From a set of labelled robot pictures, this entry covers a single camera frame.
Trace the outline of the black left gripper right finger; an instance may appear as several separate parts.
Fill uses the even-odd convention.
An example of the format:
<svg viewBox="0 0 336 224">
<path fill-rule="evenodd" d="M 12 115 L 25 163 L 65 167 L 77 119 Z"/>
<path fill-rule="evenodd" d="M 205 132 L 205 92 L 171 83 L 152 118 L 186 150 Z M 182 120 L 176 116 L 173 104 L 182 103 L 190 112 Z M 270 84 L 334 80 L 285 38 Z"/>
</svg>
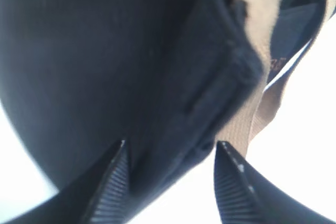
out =
<svg viewBox="0 0 336 224">
<path fill-rule="evenodd" d="M 214 190 L 222 223 L 332 223 L 254 169 L 229 142 L 218 142 Z"/>
</svg>

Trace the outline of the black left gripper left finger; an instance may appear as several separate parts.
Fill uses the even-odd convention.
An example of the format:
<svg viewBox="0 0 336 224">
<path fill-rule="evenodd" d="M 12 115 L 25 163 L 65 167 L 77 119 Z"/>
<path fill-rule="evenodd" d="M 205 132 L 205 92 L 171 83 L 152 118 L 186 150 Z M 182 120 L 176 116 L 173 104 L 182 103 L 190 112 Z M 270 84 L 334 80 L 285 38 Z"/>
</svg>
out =
<svg viewBox="0 0 336 224">
<path fill-rule="evenodd" d="M 9 223 L 123 223 L 128 191 L 128 145 L 121 141 L 55 197 Z"/>
</svg>

